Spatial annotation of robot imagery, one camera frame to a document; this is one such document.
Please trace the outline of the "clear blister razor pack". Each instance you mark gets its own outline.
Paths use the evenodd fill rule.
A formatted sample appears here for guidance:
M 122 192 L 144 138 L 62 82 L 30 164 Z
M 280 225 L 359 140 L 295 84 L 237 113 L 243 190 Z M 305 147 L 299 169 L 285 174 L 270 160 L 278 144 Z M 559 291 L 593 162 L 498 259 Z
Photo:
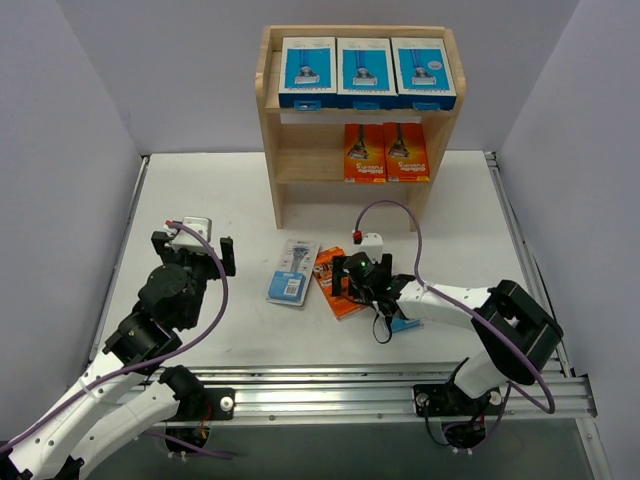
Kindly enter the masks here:
M 285 242 L 267 290 L 268 302 L 303 306 L 319 248 L 316 241 L 289 239 Z
M 421 328 L 422 326 L 423 322 L 420 319 L 405 320 L 394 317 L 390 323 L 391 333 L 393 335 L 397 333 L 413 331 L 415 329 Z

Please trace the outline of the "wooden shelf unit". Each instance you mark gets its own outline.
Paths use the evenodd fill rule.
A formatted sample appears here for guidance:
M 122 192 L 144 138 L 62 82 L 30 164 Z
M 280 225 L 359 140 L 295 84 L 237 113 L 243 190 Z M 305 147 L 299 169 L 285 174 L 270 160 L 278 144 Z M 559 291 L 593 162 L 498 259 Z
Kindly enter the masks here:
M 440 38 L 444 42 L 456 103 L 450 111 L 413 108 L 396 110 L 357 110 L 323 108 L 329 121 L 317 121 L 316 112 L 283 108 L 279 102 L 279 76 L 283 40 L 288 37 Z M 258 56 L 255 95 L 261 126 L 266 167 L 271 191 L 275 226 L 286 224 L 286 192 L 289 185 L 304 183 L 342 183 L 344 181 L 344 125 L 363 123 L 367 115 L 375 121 L 402 121 L 419 118 L 426 141 L 430 167 L 428 183 L 408 183 L 406 200 L 420 217 L 435 183 L 445 151 L 466 97 L 467 85 L 453 30 L 444 26 L 402 25 L 268 25 L 263 30 Z

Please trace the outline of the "orange Gillette Fusion box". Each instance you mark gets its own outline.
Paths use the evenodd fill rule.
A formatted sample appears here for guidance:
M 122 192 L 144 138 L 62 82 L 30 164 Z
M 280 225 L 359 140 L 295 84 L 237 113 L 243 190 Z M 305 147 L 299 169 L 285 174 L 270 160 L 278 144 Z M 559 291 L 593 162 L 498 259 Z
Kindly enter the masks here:
M 428 183 L 430 168 L 419 123 L 383 124 L 386 175 L 389 182 Z
M 346 124 L 344 127 L 344 181 L 385 183 L 386 158 L 382 124 Z

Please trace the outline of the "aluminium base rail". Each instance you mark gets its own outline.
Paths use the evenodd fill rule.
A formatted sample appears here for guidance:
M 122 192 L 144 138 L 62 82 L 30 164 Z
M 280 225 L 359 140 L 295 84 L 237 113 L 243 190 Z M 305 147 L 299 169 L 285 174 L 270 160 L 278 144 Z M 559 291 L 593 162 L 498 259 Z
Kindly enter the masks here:
M 399 186 L 345 183 L 290 186 L 277 228 L 262 154 L 155 154 L 142 168 L 94 346 L 130 312 L 157 266 L 152 232 L 168 219 L 208 217 L 215 237 L 233 239 L 237 274 L 227 307 L 220 285 L 208 287 L 198 325 L 181 335 L 188 350 L 178 362 L 209 386 L 235 390 L 235 423 L 411 421 L 413 386 L 444 380 L 478 353 L 476 335 L 426 321 L 381 345 L 383 325 L 372 312 L 337 320 L 316 284 L 299 308 L 269 303 L 272 272 L 287 240 L 350 249 L 360 226 L 383 236 L 398 272 L 418 269 L 428 281 L 462 287 L 503 279 L 531 286 L 495 175 L 480 151 L 446 153 L 419 233 L 398 205 Z

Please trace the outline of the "blue Harry's razor box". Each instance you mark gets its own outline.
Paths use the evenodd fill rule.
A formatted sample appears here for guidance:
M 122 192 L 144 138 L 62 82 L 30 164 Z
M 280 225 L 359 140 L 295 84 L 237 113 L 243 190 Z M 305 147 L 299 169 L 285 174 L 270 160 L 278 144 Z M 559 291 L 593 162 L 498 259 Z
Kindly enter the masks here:
M 389 38 L 337 39 L 337 105 L 346 109 L 397 106 Z
M 442 38 L 390 39 L 400 108 L 451 111 L 457 100 Z
M 285 37 L 278 100 L 281 108 L 317 111 L 336 108 L 335 37 Z

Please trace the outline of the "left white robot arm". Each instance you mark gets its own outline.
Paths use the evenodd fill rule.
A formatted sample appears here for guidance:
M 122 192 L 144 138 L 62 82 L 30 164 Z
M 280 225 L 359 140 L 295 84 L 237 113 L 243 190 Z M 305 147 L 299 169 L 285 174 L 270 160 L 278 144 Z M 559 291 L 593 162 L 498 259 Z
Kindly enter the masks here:
M 168 221 L 151 242 L 161 259 L 131 312 L 63 396 L 1 446 L 4 479 L 85 479 L 156 423 L 213 415 L 201 381 L 163 362 L 186 351 L 178 334 L 197 325 L 209 282 L 236 273 L 234 243 L 210 244 L 211 223 Z

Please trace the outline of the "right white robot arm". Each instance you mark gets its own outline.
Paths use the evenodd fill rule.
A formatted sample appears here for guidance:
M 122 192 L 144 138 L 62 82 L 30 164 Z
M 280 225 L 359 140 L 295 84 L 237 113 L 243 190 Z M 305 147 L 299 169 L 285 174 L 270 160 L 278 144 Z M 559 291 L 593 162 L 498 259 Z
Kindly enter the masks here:
M 445 382 L 441 397 L 447 408 L 463 415 L 488 404 L 503 386 L 522 392 L 538 385 L 546 399 L 538 408 L 555 412 L 541 372 L 564 331 L 527 291 L 511 280 L 486 288 L 428 284 L 417 274 L 392 274 L 391 260 L 385 254 L 375 262 L 364 252 L 336 257 L 332 293 L 347 292 L 387 323 L 431 320 L 474 331 L 482 350 Z

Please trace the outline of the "orange Gillette Styler box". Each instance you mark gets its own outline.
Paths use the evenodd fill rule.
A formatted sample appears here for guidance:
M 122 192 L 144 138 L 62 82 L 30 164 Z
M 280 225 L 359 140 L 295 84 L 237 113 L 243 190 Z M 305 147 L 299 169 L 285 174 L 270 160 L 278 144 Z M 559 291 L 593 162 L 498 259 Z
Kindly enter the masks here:
M 333 281 L 333 259 L 338 256 L 344 256 L 345 252 L 338 246 L 330 247 L 323 251 L 320 251 L 316 257 L 313 267 L 313 275 L 318 283 L 327 303 L 332 311 L 334 317 L 340 321 L 346 317 L 362 311 L 365 306 L 356 302 L 348 293 L 348 279 L 342 278 L 341 292 L 334 296 L 334 281 Z

